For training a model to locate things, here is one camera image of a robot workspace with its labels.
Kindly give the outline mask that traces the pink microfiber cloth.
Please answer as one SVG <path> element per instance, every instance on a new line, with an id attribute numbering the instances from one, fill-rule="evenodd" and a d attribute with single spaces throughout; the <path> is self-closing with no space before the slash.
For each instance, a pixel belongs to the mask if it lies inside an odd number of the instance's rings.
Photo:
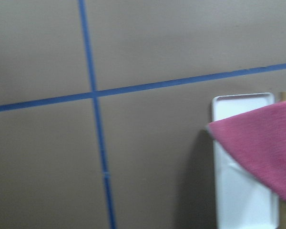
<path id="1" fill-rule="evenodd" d="M 286 101 L 211 122 L 207 130 L 241 167 L 286 201 Z"/>

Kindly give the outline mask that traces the white rack tray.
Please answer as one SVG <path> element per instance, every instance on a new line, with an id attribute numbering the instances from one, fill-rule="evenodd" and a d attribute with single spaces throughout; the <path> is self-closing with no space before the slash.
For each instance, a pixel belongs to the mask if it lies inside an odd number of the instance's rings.
<path id="1" fill-rule="evenodd" d="M 273 104 L 272 93 L 218 96 L 212 100 L 212 120 L 217 121 Z M 276 229 L 279 200 L 214 143 L 216 221 L 219 229 Z"/>

